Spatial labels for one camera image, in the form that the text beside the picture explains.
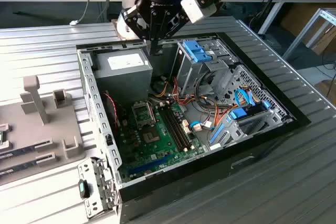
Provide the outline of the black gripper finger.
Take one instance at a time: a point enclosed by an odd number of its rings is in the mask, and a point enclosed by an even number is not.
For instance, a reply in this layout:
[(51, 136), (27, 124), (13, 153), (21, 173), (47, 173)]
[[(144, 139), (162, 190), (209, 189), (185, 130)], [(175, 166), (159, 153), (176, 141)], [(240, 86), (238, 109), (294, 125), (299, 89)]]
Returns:
[(157, 55), (160, 51), (160, 46), (158, 45), (160, 40), (171, 38), (187, 22), (188, 16), (181, 5), (167, 7), (159, 26), (157, 40), (154, 43), (154, 54)]
[(156, 41), (151, 34), (150, 26), (150, 1), (136, 0), (135, 4), (121, 12), (125, 24), (141, 40), (146, 41), (149, 54), (153, 55), (156, 51)]

